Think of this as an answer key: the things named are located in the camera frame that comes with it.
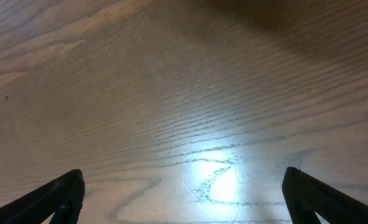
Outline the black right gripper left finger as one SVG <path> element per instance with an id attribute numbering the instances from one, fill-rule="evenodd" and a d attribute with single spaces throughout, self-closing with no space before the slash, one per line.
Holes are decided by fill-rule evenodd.
<path id="1" fill-rule="evenodd" d="M 82 171 L 74 169 L 19 199 L 0 207 L 0 223 L 76 224 L 83 206 L 85 182 Z"/>

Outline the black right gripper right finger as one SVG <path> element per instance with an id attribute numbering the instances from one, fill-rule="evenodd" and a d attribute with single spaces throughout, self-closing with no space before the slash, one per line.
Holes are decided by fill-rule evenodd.
<path id="1" fill-rule="evenodd" d="M 307 173 L 287 167 L 281 186 L 291 221 L 295 224 L 368 224 L 368 205 L 332 188 Z"/>

